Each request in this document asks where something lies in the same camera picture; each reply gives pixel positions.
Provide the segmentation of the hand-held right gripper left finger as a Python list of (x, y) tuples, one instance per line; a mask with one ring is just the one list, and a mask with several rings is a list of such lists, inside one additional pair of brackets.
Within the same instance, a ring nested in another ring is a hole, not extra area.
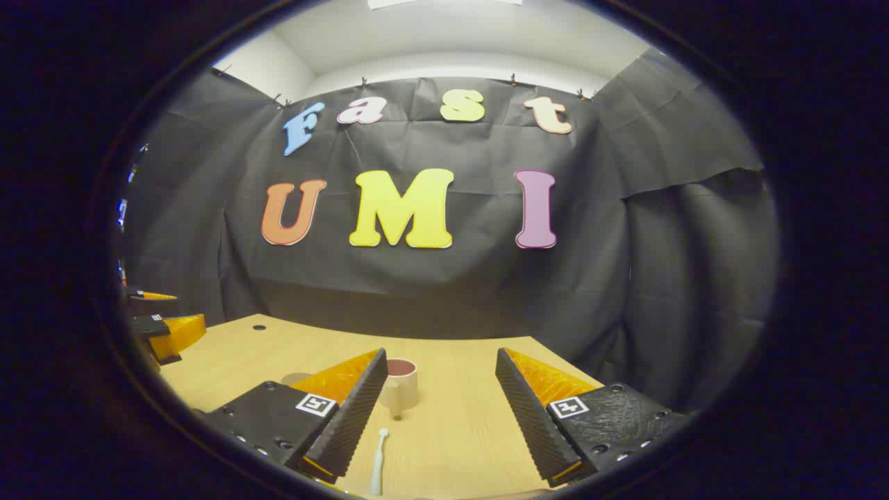
[(204, 423), (267, 461), (334, 484), (347, 468), (388, 377), (372, 349), (295, 384), (262, 382)]

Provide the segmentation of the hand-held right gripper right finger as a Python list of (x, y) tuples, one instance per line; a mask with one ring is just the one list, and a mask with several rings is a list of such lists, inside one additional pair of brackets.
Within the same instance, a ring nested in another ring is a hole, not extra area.
[(625, 465), (686, 420), (624, 383), (596, 388), (514, 349), (498, 349), (495, 376), (550, 487)]

